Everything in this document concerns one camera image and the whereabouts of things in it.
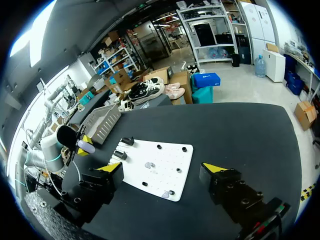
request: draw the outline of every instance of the yellow block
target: yellow block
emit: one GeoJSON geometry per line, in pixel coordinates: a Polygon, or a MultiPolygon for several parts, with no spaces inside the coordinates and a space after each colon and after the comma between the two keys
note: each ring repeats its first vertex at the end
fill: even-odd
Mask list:
{"type": "Polygon", "coordinates": [[[87,135],[84,135],[83,138],[82,138],[82,140],[85,141],[85,142],[87,142],[87,143],[93,144],[92,141],[91,141],[91,138],[88,137],[87,135]]]}
{"type": "Polygon", "coordinates": [[[82,148],[78,149],[78,155],[80,156],[87,156],[89,155],[89,153],[87,153],[85,150],[83,150],[82,148]]]}
{"type": "Polygon", "coordinates": [[[98,168],[97,170],[103,170],[105,172],[109,172],[111,173],[113,170],[115,170],[115,168],[120,164],[120,162],[117,162],[117,163],[114,163],[114,164],[111,164],[111,165],[108,165],[108,166],[103,166],[103,167],[100,167],[98,168]]]}
{"type": "Polygon", "coordinates": [[[203,163],[203,165],[209,169],[212,173],[216,173],[216,172],[220,172],[221,170],[228,170],[226,168],[222,168],[222,167],[218,167],[218,166],[215,166],[215,165],[211,165],[211,164],[208,164],[208,163],[203,163]]]}

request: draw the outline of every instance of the metal shelving unit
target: metal shelving unit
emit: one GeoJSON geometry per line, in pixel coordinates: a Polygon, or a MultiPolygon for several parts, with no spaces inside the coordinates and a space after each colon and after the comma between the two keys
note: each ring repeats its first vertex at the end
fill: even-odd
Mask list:
{"type": "MultiPolygon", "coordinates": [[[[205,58],[205,59],[199,59],[199,55],[198,55],[198,50],[202,50],[202,49],[207,49],[207,48],[217,48],[217,47],[233,47],[234,48],[234,52],[237,54],[238,53],[238,48],[237,48],[237,43],[236,43],[236,37],[235,37],[235,34],[234,34],[234,30],[233,30],[233,27],[231,25],[231,22],[228,18],[228,15],[227,15],[227,12],[223,6],[222,3],[220,4],[216,4],[216,5],[206,5],[206,6],[199,6],[199,7],[191,7],[191,8],[188,8],[188,9],[183,9],[183,10],[176,10],[181,22],[182,22],[182,25],[185,29],[185,32],[188,36],[188,39],[189,39],[189,42],[190,42],[190,45],[191,45],[191,48],[192,48],[192,51],[193,51],[193,54],[194,54],[194,58],[196,60],[196,63],[197,65],[199,66],[200,63],[208,63],[208,62],[221,62],[221,61],[231,61],[231,58],[214,58],[214,59],[210,59],[210,58],[205,58]],[[222,10],[223,14],[215,14],[215,15],[203,15],[203,16],[200,16],[200,17],[194,17],[194,18],[189,18],[189,19],[185,19],[183,17],[183,14],[185,14],[186,12],[189,12],[189,11],[196,11],[196,10],[199,10],[199,11],[203,11],[204,9],[216,9],[216,8],[219,8],[222,10]],[[189,25],[190,22],[195,22],[195,21],[201,21],[201,20],[209,20],[209,19],[214,19],[214,18],[224,18],[225,19],[225,22],[228,26],[228,28],[230,29],[230,34],[231,34],[231,37],[232,37],[232,43],[228,43],[228,44],[216,44],[216,45],[209,45],[209,46],[195,46],[195,43],[193,42],[193,38],[191,36],[191,27],[189,25]]],[[[214,40],[215,42],[216,41],[216,37],[215,37],[215,33],[213,31],[213,29],[211,28],[211,31],[212,31],[212,34],[213,34],[213,37],[214,37],[214,40]]]]}
{"type": "Polygon", "coordinates": [[[114,54],[112,54],[111,56],[106,56],[105,54],[102,54],[102,57],[103,57],[103,61],[100,62],[96,67],[92,67],[92,69],[98,73],[98,69],[99,67],[103,64],[103,63],[106,63],[108,65],[108,68],[105,69],[103,72],[101,72],[99,75],[102,75],[104,74],[105,72],[107,71],[112,71],[113,73],[115,73],[116,71],[114,70],[114,66],[121,63],[122,61],[124,61],[125,59],[127,58],[130,58],[131,60],[131,64],[127,65],[127,66],[124,66],[123,68],[124,69],[127,69],[127,68],[130,68],[132,66],[134,66],[135,70],[138,71],[138,68],[137,68],[137,65],[135,63],[135,61],[132,59],[131,55],[129,54],[128,50],[126,47],[123,47],[123,48],[120,48],[118,51],[116,51],[114,54]],[[124,56],[123,58],[121,58],[120,60],[116,61],[115,63],[111,63],[109,62],[110,59],[112,59],[113,56],[115,56],[116,54],[120,53],[121,51],[125,51],[126,52],[126,56],[124,56]]]}
{"type": "MultiPolygon", "coordinates": [[[[234,5],[236,10],[234,9],[226,9],[224,6],[224,9],[226,9],[226,11],[228,12],[237,12],[240,14],[241,19],[243,20],[244,23],[231,23],[232,26],[245,26],[245,30],[246,30],[246,35],[249,38],[249,31],[248,31],[248,26],[247,23],[244,21],[244,17],[242,16],[242,13],[240,11],[240,8],[238,6],[238,3],[236,0],[222,0],[222,5],[223,4],[229,4],[229,5],[234,5]]],[[[253,58],[252,58],[252,48],[251,48],[251,41],[249,39],[249,47],[250,47],[250,55],[251,55],[251,64],[253,64],[253,58]]]]}

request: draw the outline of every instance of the white pegboard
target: white pegboard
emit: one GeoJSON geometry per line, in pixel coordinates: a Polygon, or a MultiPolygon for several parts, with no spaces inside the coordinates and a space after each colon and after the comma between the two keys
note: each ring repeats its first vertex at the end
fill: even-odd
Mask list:
{"type": "Polygon", "coordinates": [[[122,160],[112,155],[109,164],[122,162],[125,183],[160,198],[180,200],[194,151],[192,145],[135,139],[132,146],[119,142],[116,150],[125,152],[127,158],[122,160]],[[146,163],[153,163],[154,167],[147,168],[146,163]]]}

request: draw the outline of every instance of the gray plastic crate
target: gray plastic crate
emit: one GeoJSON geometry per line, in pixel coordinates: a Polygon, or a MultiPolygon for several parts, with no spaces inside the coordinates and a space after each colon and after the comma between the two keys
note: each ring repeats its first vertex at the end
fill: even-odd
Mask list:
{"type": "Polygon", "coordinates": [[[121,113],[116,104],[98,107],[83,121],[84,133],[93,142],[103,144],[120,117],[121,113]]]}

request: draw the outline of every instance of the floor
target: floor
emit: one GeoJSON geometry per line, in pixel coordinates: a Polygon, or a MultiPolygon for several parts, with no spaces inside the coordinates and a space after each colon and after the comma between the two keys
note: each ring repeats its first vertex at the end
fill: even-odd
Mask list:
{"type": "MultiPolygon", "coordinates": [[[[154,64],[156,69],[172,65],[173,72],[180,72],[184,61],[186,65],[194,64],[193,54],[189,47],[175,49],[170,57],[162,59],[154,64]]],[[[254,75],[254,66],[241,64],[240,67],[232,67],[231,63],[208,63],[201,65],[206,73],[217,73],[221,78],[221,86],[213,89],[214,103],[264,103],[282,106],[292,122],[298,141],[301,172],[302,190],[312,186],[318,179],[320,168],[315,165],[320,161],[320,150],[313,147],[312,131],[303,131],[294,115],[298,96],[293,95],[281,82],[274,83],[268,77],[260,78],[254,75]]],[[[308,201],[300,202],[297,218],[299,218],[308,201]]]]}
{"type": "Polygon", "coordinates": [[[181,71],[181,68],[186,62],[187,65],[194,65],[195,59],[191,51],[190,46],[182,47],[181,49],[177,48],[172,50],[171,56],[163,58],[157,62],[153,63],[154,69],[161,69],[167,66],[171,66],[174,73],[181,71]]]}

